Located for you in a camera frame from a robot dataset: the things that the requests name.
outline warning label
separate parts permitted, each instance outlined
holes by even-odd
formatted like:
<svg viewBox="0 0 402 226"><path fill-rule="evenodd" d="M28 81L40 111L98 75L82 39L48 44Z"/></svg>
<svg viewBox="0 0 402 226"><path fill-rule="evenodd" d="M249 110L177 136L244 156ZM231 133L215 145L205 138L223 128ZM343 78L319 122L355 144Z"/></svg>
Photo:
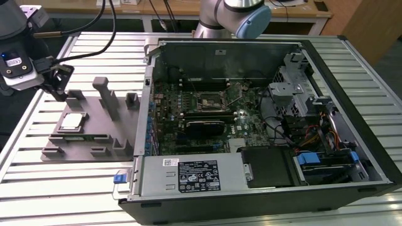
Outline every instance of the warning label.
<svg viewBox="0 0 402 226"><path fill-rule="evenodd" d="M179 162L179 191L220 191L216 160Z"/></svg>

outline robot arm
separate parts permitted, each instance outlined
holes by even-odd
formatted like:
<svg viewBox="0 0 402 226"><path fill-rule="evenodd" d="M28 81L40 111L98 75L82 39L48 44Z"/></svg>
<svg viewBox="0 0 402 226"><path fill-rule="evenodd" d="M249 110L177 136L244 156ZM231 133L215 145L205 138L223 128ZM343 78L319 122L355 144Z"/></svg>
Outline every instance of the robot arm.
<svg viewBox="0 0 402 226"><path fill-rule="evenodd" d="M264 0L201 0L195 38L255 39L271 19Z"/></svg>
<svg viewBox="0 0 402 226"><path fill-rule="evenodd" d="M34 87L64 101L73 67L54 64L44 41L33 37L46 20L41 7L0 0L0 75L13 89Z"/></svg>

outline black cable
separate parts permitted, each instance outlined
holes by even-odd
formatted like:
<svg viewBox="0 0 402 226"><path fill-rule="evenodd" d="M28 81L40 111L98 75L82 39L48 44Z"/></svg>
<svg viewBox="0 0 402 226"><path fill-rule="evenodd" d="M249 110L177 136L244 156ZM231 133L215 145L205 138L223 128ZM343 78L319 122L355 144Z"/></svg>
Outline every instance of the black cable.
<svg viewBox="0 0 402 226"><path fill-rule="evenodd" d="M163 3L164 3L164 6L165 6L165 10L168 12L168 15L169 15L169 22L171 22L171 27L173 29L173 32L176 33L177 32L177 29L176 29L176 20L175 20L175 15L171 11L171 8L169 8L169 3L167 0L163 0Z"/></svg>
<svg viewBox="0 0 402 226"><path fill-rule="evenodd" d="M275 3L272 3L273 6L277 6L277 7L284 7L284 10L285 10L285 22L288 22L288 12L287 12L287 7L295 7L295 6L285 6L283 5L281 2L279 2L281 6L276 5Z"/></svg>
<svg viewBox="0 0 402 226"><path fill-rule="evenodd" d="M58 64L64 61L68 61L68 60L76 60L76 59L80 59L80 58L85 58L85 57L92 57L92 56L96 56L101 53L105 52L105 50L108 49L108 47L112 45L112 42L114 40L114 36L116 36L116 12L114 12L114 5L113 5L113 2L112 0L108 0L108 3L110 4L110 9L112 9L112 16L113 16L113 31L112 31L112 37L106 43L106 45L104 46L104 48L97 51L97 52L93 52L93 53L86 53L86 54L81 54L81 55L76 55L76 56L69 56L69 57L65 57L65 58L60 58L60 59L56 59L53 61L53 64Z"/></svg>
<svg viewBox="0 0 402 226"><path fill-rule="evenodd" d="M156 15L156 17L157 17L157 20L159 20L159 24L160 24L161 28L165 30L165 32L168 32L168 28L167 28L167 26L165 26L165 23L164 23L164 21L160 19L159 13L157 13L157 11L156 11L156 9L155 9L155 7L153 7L152 0L149 0L149 3L151 3L151 7L152 7L152 9L153 9L155 15Z"/></svg>
<svg viewBox="0 0 402 226"><path fill-rule="evenodd" d="M72 29L72 30L65 31L65 32L60 32L60 34L62 36L65 36L65 35L81 32L82 30L88 29L98 21L101 15L102 15L104 10L105 10L105 0L101 1L101 8L100 8L100 11L98 11L94 19L86 25L81 26L80 28Z"/></svg>
<svg viewBox="0 0 402 226"><path fill-rule="evenodd" d="M167 6L168 6L168 8L169 8L169 14L171 14L171 17L173 18L173 24L175 24L176 31L179 32L177 22L176 22L176 18L175 18L173 11L171 10L171 7L169 7L169 2L168 2L168 0L165 0L165 4L167 4Z"/></svg>
<svg viewBox="0 0 402 226"><path fill-rule="evenodd" d="M272 142L275 142L276 139L281 139L281 138L276 137L276 131L277 131L279 126L281 126L281 124L275 126L273 137L271 138L271 139L273 139Z"/></svg>

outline wooden table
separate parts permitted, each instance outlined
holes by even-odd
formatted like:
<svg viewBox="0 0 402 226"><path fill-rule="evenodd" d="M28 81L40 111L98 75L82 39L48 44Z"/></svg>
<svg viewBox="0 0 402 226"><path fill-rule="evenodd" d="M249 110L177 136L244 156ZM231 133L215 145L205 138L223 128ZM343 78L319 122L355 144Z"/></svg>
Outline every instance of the wooden table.
<svg viewBox="0 0 402 226"><path fill-rule="evenodd" d="M96 0L16 0L18 4L41 5L49 13L50 18L93 18L98 12ZM163 0L152 0L155 9L161 19L168 19L167 9ZM296 7L272 6L268 0L265 5L272 9L272 22L311 23L309 35L319 35L332 14L317 11L312 0ZM177 20L199 20L200 0L169 0L169 6ZM124 5L116 8L117 18L141 19L144 31L152 32L151 21L156 19L153 9L148 0L141 0L137 5ZM109 9L102 18L110 18Z"/></svg>

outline white label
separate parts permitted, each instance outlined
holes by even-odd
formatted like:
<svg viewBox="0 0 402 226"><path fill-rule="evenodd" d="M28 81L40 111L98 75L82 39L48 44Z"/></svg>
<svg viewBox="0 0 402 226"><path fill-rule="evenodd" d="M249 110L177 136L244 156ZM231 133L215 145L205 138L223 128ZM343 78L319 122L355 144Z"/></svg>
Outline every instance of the white label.
<svg viewBox="0 0 402 226"><path fill-rule="evenodd" d="M163 159L163 166L177 166L179 159Z"/></svg>
<svg viewBox="0 0 402 226"><path fill-rule="evenodd" d="M219 182L211 182L209 186L219 186Z"/></svg>
<svg viewBox="0 0 402 226"><path fill-rule="evenodd" d="M22 63L22 60L20 57L5 61L5 64L8 67L13 67L16 65L20 65L21 63Z"/></svg>

